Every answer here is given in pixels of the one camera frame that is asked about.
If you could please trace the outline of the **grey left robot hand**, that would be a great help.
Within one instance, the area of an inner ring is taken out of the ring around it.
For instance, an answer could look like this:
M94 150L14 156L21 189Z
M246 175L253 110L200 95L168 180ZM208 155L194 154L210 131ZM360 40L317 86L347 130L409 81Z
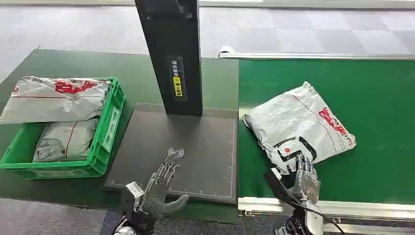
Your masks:
M189 196L183 194L175 201L169 203L165 201L170 180L180 166L180 160L181 157L178 151L168 155L148 182L140 208L154 220L168 217L179 211L189 200Z

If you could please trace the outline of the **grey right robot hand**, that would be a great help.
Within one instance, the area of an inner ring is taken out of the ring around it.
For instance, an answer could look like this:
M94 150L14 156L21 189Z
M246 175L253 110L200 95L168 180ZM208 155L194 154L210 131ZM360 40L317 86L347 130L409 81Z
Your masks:
M300 154L296 159L296 177L294 186L289 191L298 199L305 199L316 204L319 200L320 181L317 171L309 158Z

